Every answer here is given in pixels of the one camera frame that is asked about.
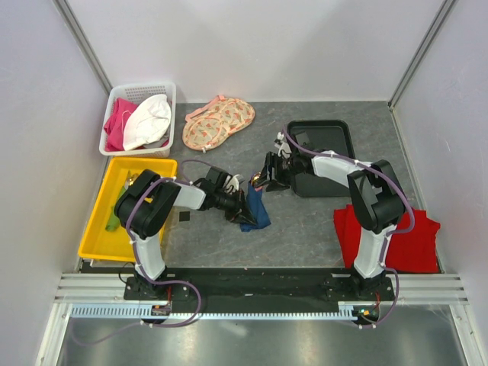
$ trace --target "metal floor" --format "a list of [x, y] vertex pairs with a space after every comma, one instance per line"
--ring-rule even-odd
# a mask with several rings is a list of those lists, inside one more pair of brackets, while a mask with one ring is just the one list
[[[434, 309], [398, 307], [375, 330], [331, 321], [201, 320], [176, 329], [136, 327], [87, 348], [66, 337], [58, 365], [466, 365], [448, 307]], [[90, 342], [133, 320], [70, 322]]]

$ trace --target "wire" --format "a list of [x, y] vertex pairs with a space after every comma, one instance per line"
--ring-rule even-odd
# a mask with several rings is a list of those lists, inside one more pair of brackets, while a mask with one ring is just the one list
[[380, 307], [380, 302], [381, 302], [380, 293], [376, 291], [376, 305], [374, 305], [373, 310], [376, 310], [378, 307]]
[[127, 262], [125, 265], [123, 265], [122, 267], [120, 267], [119, 272], [117, 273], [117, 274], [118, 274], [118, 276], [119, 276], [119, 280], [121, 280], [121, 281], [122, 281], [123, 283], [125, 283], [125, 284], [127, 284], [127, 281], [124, 281], [124, 280], [122, 279], [122, 276], [121, 276], [121, 275], [122, 275], [122, 270], [125, 268], [125, 266], [126, 266], [126, 265], [134, 265], [134, 263], [132, 263], [132, 262]]
[[[368, 319], [366, 316], [364, 316], [364, 314], [360, 314], [359, 316], [371, 324], [377, 323], [377, 319], [376, 320]], [[378, 317], [377, 318], [380, 319], [380, 317], [381, 317], [381, 309], [378, 307]]]
[[76, 343], [80, 347], [91, 347], [93, 345], [97, 345], [99, 343], [102, 343], [102, 342], [106, 341], [107, 339], [115, 337], [116, 335], [121, 334], [122, 332], [125, 332], [126, 330], [133, 328], [134, 326], [140, 326], [140, 325], [141, 325], [141, 322], [130, 323], [130, 324], [127, 324], [126, 326], [123, 326], [122, 328], [117, 329], [115, 332], [112, 332], [111, 334], [106, 335], [105, 337], [102, 337], [96, 341], [83, 342], [83, 341], [80, 341], [78, 338], [75, 337], [75, 333], [73, 332], [73, 326], [74, 326], [73, 322], [69, 322], [69, 335], [71, 336], [71, 339], [74, 341], [74, 343]]
[[188, 181], [190, 182], [190, 179], [188, 179], [188, 177], [185, 175], [185, 172], [183, 172], [183, 165], [186, 164], [187, 162], [199, 162], [200, 164], [205, 164], [206, 166], [210, 166], [211, 168], [213, 168], [213, 165], [210, 164], [209, 162], [204, 162], [202, 160], [198, 160], [198, 159], [186, 159], [186, 160], [183, 160], [182, 162], [180, 162], [180, 174], [181, 176], [183, 177], [183, 179], [185, 181]]
[[388, 309], [388, 311], [384, 315], [384, 317], [379, 319], [375, 324], [362, 326], [362, 328], [367, 328], [367, 329], [376, 328], [377, 325], [381, 324], [386, 318], [388, 318], [390, 316], [391, 312], [393, 311], [393, 309], [397, 305], [398, 296], [400, 294], [400, 278], [398, 277], [398, 272], [393, 268], [388, 268], [385, 266], [385, 260], [386, 260], [386, 256], [387, 256], [387, 247], [390, 243], [390, 236], [392, 236], [393, 234], [404, 234], [404, 233], [408, 233], [408, 232], [412, 231], [413, 227], [415, 226], [415, 216], [413, 215], [413, 209], [410, 206], [410, 204], [409, 204], [405, 194], [402, 192], [402, 190], [395, 184], [394, 181], [392, 181], [389, 177], [387, 177], [382, 172], [379, 172], [378, 170], [376, 170], [376, 169], [374, 169], [368, 165], [365, 165], [362, 162], [359, 162], [358, 160], [351, 159], [348, 156], [339, 155], [335, 152], [315, 152], [312, 150], [305, 149], [304, 147], [300, 146], [295, 140], [293, 140], [293, 138], [290, 136], [290, 134], [287, 131], [287, 126], [283, 127], [283, 134], [286, 137], [286, 139], [293, 146], [295, 146], [297, 149], [303, 151], [304, 153], [314, 155], [314, 156], [325, 156], [326, 158], [334, 158], [334, 159], [345, 160], [346, 162], [350, 162], [352, 164], [355, 164], [359, 168], [367, 170], [368, 172], [371, 172], [371, 173], [377, 175], [378, 177], [382, 178], [396, 192], [396, 194], [398, 194], [398, 196], [400, 197], [400, 200], [402, 201], [403, 205], [405, 206], [406, 210], [409, 213], [410, 225], [405, 229], [393, 230], [393, 231], [386, 233], [384, 241], [383, 241], [383, 245], [381, 246], [380, 266], [385, 271], [392, 272], [395, 275], [396, 288], [395, 288], [395, 297], [393, 299], [391, 307], [390, 307], [390, 309]]
[[137, 241], [136, 241], [136, 237], [130, 231], [130, 224], [132, 223], [132, 220], [133, 220], [134, 216], [136, 216], [136, 212], [137, 212], [137, 210], [139, 210], [139, 207], [141, 206], [141, 204], [143, 204], [144, 200], [149, 196], [149, 194], [154, 189], [156, 189], [156, 187], [158, 187], [161, 183], [164, 183], [165, 181], [176, 181], [177, 183], [188, 185], [188, 183], [183, 182], [183, 181], [179, 181], [179, 180], [177, 180], [175, 178], [160, 178], [160, 179], [158, 179], [157, 181], [155, 181], [154, 183], [152, 183], [146, 189], [146, 191], [142, 194], [142, 196], [139, 198], [139, 200], [135, 204], [134, 208], [132, 209], [132, 212], [130, 213], [129, 218], [127, 219], [127, 222], [125, 224], [125, 227], [126, 227], [126, 230], [127, 230], [127, 234], [129, 235], [130, 240], [131, 240], [131, 242], [133, 244], [134, 257], [136, 258], [136, 268], [139, 269], [140, 273], [143, 275], [143, 277], [146, 279], [146, 281], [148, 281], [150, 284], [154, 284], [154, 285], [157, 285], [157, 286], [167, 286], [169, 284], [182, 284], [184, 286], [190, 287], [190, 289], [192, 289], [195, 292], [195, 294], [197, 295], [197, 309], [194, 311], [194, 313], [188, 319], [186, 319], [186, 320], [184, 320], [184, 321], [182, 321], [180, 323], [173, 323], [173, 324], [153, 324], [153, 326], [157, 326], [159, 328], [176, 328], [176, 327], [179, 327], [179, 326], [186, 326], [186, 325], [192, 323], [193, 320], [197, 317], [198, 313], [200, 312], [200, 308], [201, 308], [201, 295], [200, 295], [200, 291], [192, 283], [190, 283], [188, 281], [181, 281], [181, 280], [154, 281], [146, 273], [146, 270], [144, 269], [143, 265], [140, 262], [139, 253], [137, 252]]

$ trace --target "blue cloth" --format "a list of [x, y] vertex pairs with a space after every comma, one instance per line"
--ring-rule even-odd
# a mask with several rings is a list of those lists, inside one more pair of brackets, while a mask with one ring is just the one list
[[248, 183], [247, 189], [247, 204], [252, 212], [252, 215], [256, 219], [257, 225], [250, 225], [248, 223], [241, 223], [241, 231], [248, 233], [251, 230], [264, 229], [271, 225], [268, 213], [266, 212], [265, 205], [262, 204], [262, 189], [255, 190], [251, 183]]

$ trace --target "black mounting plate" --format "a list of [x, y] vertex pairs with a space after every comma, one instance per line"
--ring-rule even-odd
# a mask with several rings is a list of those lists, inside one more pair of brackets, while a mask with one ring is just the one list
[[[338, 311], [338, 301], [393, 300], [391, 280], [383, 278], [361, 296], [345, 268], [167, 268], [158, 281], [189, 281], [201, 292], [202, 313], [320, 313]], [[197, 297], [188, 287], [172, 285], [172, 311], [192, 313]], [[140, 276], [127, 279], [125, 300], [167, 300], [163, 286]]]

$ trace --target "yellow tray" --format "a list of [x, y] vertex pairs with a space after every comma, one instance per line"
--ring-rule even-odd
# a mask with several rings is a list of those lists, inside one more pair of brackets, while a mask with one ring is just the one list
[[[178, 163], [171, 159], [113, 158], [105, 173], [95, 207], [79, 246], [79, 256], [105, 261], [134, 262], [135, 258], [126, 230], [122, 226], [112, 232], [105, 230], [120, 189], [124, 186], [129, 172], [140, 174], [144, 169], [149, 169], [163, 177], [174, 177], [177, 165]], [[160, 240], [163, 231], [164, 227], [159, 232]]]

